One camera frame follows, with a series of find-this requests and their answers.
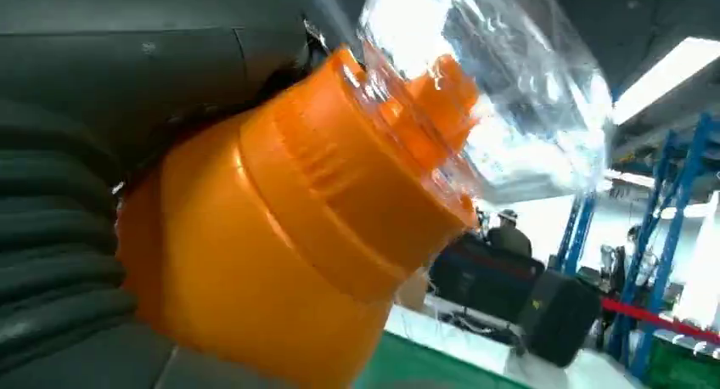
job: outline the green table surface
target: green table surface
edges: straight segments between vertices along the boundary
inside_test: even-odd
[[[487,389],[528,387],[385,332],[355,387],[404,386]]]

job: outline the white table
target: white table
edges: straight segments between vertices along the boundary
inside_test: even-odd
[[[428,296],[430,308],[442,311],[450,302]],[[531,354],[518,357],[511,348],[485,337],[465,332],[434,317],[393,306],[385,331],[461,359],[468,364],[504,375],[534,389],[638,389],[642,387],[629,374],[625,376],[605,355],[582,349],[570,366],[558,368]]]

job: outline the ceiling light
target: ceiling light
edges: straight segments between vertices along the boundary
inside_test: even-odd
[[[600,183],[598,183],[598,186],[595,190],[598,192],[605,192],[605,191],[609,191],[611,189],[612,189],[612,181],[610,181],[609,179],[603,178],[603,180],[600,181]]]
[[[642,75],[615,102],[613,121],[620,125],[685,82],[720,56],[720,42],[687,37]]]
[[[685,217],[705,217],[707,214],[708,204],[692,204],[685,207],[683,210],[683,216]],[[665,208],[660,214],[662,219],[673,219],[678,209],[674,206]]]
[[[626,183],[634,183],[645,188],[655,187],[655,179],[646,177],[645,175],[632,174],[630,172],[618,172],[615,170],[605,170],[605,178],[620,179]]]

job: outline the orange plastic bottle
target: orange plastic bottle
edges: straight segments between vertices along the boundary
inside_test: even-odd
[[[428,185],[472,126],[447,104],[464,99],[466,117],[477,97],[453,62],[436,62],[447,90],[462,88],[453,96],[427,76],[408,83],[439,137],[394,99],[369,116],[353,84],[366,76],[343,49],[173,149],[119,216],[139,316],[266,375],[351,384],[398,286],[475,223],[469,198],[450,206]]]

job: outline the red barrier tape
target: red barrier tape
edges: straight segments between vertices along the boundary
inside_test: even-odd
[[[639,319],[640,321],[644,321],[646,323],[653,324],[655,326],[661,327],[664,330],[670,330],[678,332],[680,334],[690,335],[695,338],[700,338],[703,341],[709,341],[714,344],[720,345],[720,335],[716,335],[708,331],[699,330],[692,325],[676,323],[672,321],[667,321],[666,319],[661,319],[657,316],[657,314],[653,314],[647,310],[644,310],[643,308],[633,307],[628,304],[616,302],[615,300],[611,300],[609,298],[603,299],[603,308],[606,310],[614,311],[616,313],[627,315],[628,317],[632,317],[634,319]]]

